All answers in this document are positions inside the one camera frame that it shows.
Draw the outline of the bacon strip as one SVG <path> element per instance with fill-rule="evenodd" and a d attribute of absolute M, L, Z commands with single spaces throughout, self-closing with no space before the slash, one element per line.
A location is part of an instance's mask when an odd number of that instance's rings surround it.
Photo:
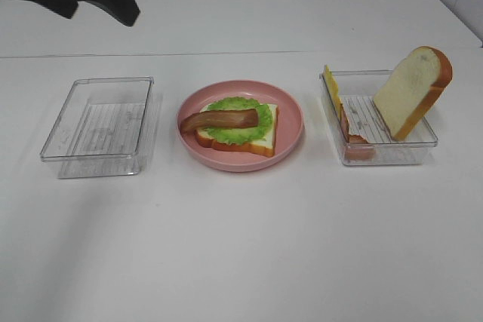
<path fill-rule="evenodd" d="M 375 150 L 368 141 L 360 135 L 349 132 L 349 120 L 343 106 L 340 106 L 340 126 L 346 141 L 344 155 L 350 161 L 367 161 L 374 157 Z"/>
<path fill-rule="evenodd" d="M 199 128 L 249 128 L 256 127 L 259 116 L 256 109 L 208 110 L 193 113 L 180 122 L 181 133 L 189 133 Z"/>

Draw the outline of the green lettuce leaf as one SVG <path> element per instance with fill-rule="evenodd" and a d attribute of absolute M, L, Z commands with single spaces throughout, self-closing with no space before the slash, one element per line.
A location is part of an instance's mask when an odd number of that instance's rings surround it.
<path fill-rule="evenodd" d="M 253 98 L 226 97 L 206 105 L 202 111 L 208 110 L 243 110 L 256 109 L 259 123 L 249 128 L 218 128 L 206 127 L 198 129 L 203 136 L 208 136 L 219 143 L 227 145 L 243 145 L 244 143 L 257 143 L 272 140 L 272 131 L 275 124 L 277 105 L 259 103 Z"/>

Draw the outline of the bread slice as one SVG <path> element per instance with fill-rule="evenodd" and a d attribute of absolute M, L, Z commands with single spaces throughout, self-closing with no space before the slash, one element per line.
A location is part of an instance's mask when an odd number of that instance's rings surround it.
<path fill-rule="evenodd" d="M 224 152 L 249 152 L 272 157 L 275 154 L 278 106 L 273 103 L 257 107 L 259 124 L 249 128 L 199 128 L 194 131 L 200 146 Z"/>
<path fill-rule="evenodd" d="M 393 69 L 373 102 L 394 140 L 408 136 L 452 77 L 449 59 L 429 46 L 414 49 Z"/>

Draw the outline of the yellow cheese slice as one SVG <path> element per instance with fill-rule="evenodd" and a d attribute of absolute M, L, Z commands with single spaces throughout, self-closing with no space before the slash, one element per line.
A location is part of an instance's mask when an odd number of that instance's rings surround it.
<path fill-rule="evenodd" d="M 343 104 L 339 97 L 338 83 L 335 77 L 333 76 L 331 70 L 329 69 L 328 65 L 325 65 L 322 75 L 325 80 L 325 84 L 328 88 L 328 93 L 331 97 L 331 102 L 334 106 L 334 110 L 336 112 L 337 118 L 338 120 L 340 120 Z"/>

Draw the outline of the left clear plastic tray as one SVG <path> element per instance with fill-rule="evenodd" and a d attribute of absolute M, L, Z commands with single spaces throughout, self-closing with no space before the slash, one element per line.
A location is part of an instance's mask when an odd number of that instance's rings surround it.
<path fill-rule="evenodd" d="M 40 152 L 59 179 L 131 176 L 152 155 L 158 102 L 154 80 L 74 81 Z"/>

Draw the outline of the clear plastic tray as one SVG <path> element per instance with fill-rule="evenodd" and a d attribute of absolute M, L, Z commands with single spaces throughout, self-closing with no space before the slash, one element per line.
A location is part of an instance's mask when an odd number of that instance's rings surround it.
<path fill-rule="evenodd" d="M 154 80 L 74 81 L 40 152 L 59 179 L 131 176 L 152 155 L 158 102 Z"/>
<path fill-rule="evenodd" d="M 425 118 L 402 141 L 394 140 L 373 102 L 373 96 L 389 78 L 391 72 L 381 70 L 333 71 L 339 97 L 349 120 L 349 132 L 364 137 L 374 147 L 374 157 L 367 161 L 350 161 L 344 152 L 346 141 L 323 75 L 321 102 L 337 148 L 340 161 L 346 166 L 412 165 L 421 164 L 438 138 Z"/>

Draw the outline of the pink round plate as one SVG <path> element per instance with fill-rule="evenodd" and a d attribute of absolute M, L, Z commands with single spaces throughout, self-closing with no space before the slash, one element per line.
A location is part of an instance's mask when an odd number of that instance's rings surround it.
<path fill-rule="evenodd" d="M 177 123 L 204 106 L 225 97 L 254 98 L 260 103 L 278 106 L 275 154 L 271 158 L 250 152 L 217 151 L 200 146 L 192 134 L 180 134 L 189 154 L 202 164 L 217 170 L 249 172 L 277 164 L 297 146 L 304 132 L 303 113 L 297 101 L 279 87 L 260 81 L 230 80 L 210 84 L 191 94 L 180 106 Z"/>

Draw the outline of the right clear plastic tray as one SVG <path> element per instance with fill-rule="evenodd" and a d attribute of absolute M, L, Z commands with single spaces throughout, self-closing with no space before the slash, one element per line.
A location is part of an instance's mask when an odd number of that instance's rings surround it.
<path fill-rule="evenodd" d="M 421 164 L 438 138 L 425 118 L 402 141 L 394 140 L 373 102 L 373 96 L 389 78 L 391 72 L 381 70 L 333 71 L 339 97 L 349 120 L 349 132 L 364 137 L 374 147 L 374 157 L 367 161 L 350 161 L 344 152 L 346 141 L 323 75 L 321 102 L 337 148 L 340 161 L 346 166 L 412 165 Z"/>

